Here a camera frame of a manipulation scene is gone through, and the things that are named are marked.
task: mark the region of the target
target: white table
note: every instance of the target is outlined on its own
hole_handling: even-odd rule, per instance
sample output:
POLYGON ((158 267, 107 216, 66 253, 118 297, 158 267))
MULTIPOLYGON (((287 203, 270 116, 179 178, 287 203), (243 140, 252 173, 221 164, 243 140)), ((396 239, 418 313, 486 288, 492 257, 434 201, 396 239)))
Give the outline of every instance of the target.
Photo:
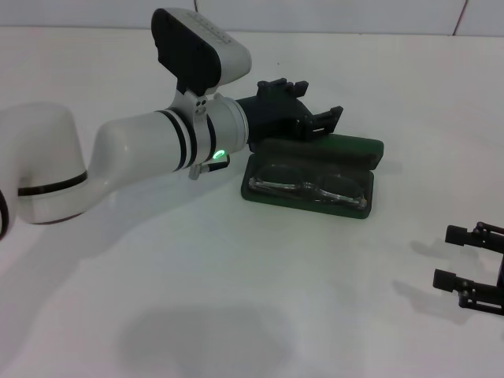
MULTIPOLYGON (((374 209, 352 220, 242 200, 229 169, 119 191, 63 224, 17 221, 0 243, 0 376, 500 377, 504 319, 458 308, 434 269, 496 281, 499 258, 443 242, 504 224, 504 39, 233 34, 259 80, 310 83, 338 132, 380 139, 374 209)), ((0 107, 98 126, 162 109, 175 80, 145 30, 0 29, 0 107)))

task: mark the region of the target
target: eyeglasses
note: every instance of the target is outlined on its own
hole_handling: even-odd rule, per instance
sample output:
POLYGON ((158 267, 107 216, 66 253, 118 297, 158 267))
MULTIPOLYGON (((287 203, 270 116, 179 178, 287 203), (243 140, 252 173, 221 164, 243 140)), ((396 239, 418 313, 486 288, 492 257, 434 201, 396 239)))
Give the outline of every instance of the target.
POLYGON ((368 205, 362 187, 338 172, 307 180, 301 169, 284 164, 271 164, 259 169, 249 179, 249 188, 283 198, 344 204, 358 209, 368 205))

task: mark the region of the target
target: green led light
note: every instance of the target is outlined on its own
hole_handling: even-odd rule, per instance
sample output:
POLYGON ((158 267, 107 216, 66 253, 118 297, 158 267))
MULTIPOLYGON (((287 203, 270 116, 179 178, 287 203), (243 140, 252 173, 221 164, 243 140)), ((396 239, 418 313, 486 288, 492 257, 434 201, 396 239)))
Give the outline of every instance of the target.
POLYGON ((213 154, 214 159, 222 158, 226 154, 224 150, 218 150, 215 154, 213 154))

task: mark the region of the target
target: case lid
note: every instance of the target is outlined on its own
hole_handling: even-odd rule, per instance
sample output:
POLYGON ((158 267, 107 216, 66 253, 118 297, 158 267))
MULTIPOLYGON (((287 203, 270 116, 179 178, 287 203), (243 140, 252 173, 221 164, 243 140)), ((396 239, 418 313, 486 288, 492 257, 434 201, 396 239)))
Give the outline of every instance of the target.
POLYGON ((374 170, 384 155, 384 143, 375 139, 335 134, 309 143, 287 139, 265 139, 258 146, 256 155, 309 158, 374 170))

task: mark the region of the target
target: metal bracket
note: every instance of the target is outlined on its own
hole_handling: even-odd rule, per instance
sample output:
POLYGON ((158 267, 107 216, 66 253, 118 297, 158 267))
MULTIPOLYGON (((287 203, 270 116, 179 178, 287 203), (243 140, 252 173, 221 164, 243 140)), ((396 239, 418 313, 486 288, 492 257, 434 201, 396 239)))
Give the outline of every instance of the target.
POLYGON ((189 178, 197 180, 202 173, 210 172, 210 167, 206 164, 194 164, 189 168, 189 178))
MULTIPOLYGON (((445 241, 457 246, 477 246, 504 254, 504 228, 478 222, 472 232, 467 228, 448 226, 445 241)), ((495 286, 458 277, 455 273, 435 270, 432 286, 436 289, 458 292, 458 305, 485 313, 504 316, 504 258, 495 286)))
POLYGON ((206 121, 206 103, 208 98, 197 96, 193 92, 186 90, 184 94, 176 91, 170 109, 175 109, 180 113, 195 130, 197 140, 196 158, 193 164, 200 164, 205 161, 210 152, 210 133, 206 121))

